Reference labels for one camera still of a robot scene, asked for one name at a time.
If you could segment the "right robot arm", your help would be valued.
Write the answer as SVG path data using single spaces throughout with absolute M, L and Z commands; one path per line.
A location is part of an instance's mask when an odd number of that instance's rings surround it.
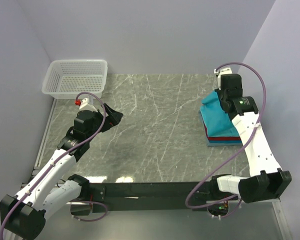
M 216 175 L 209 193 L 220 200 L 227 193 L 239 195 L 245 203 L 278 199 L 292 181 L 275 159 L 261 123 L 261 111 L 251 96 L 243 95 L 242 78 L 236 73 L 220 73 L 216 90 L 220 106 L 237 130 L 249 165 L 249 177 Z

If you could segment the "teal t-shirt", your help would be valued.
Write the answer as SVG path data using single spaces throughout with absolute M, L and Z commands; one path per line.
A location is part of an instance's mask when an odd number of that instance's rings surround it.
M 201 104 L 200 112 L 209 135 L 218 134 L 234 127 L 228 114 L 221 108 L 218 94 L 215 91 L 202 99 Z

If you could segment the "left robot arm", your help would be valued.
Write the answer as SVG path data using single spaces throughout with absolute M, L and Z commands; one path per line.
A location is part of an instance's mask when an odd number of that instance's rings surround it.
M 75 165 L 90 148 L 90 142 L 99 133 L 118 125 L 123 118 L 107 104 L 103 112 L 93 105 L 76 102 L 79 112 L 65 137 L 39 173 L 14 196 L 6 195 L 0 201 L 0 239 L 34 240 L 46 221 L 66 203 L 90 196 L 88 179 L 73 175 L 57 190 L 53 188 L 61 177 Z

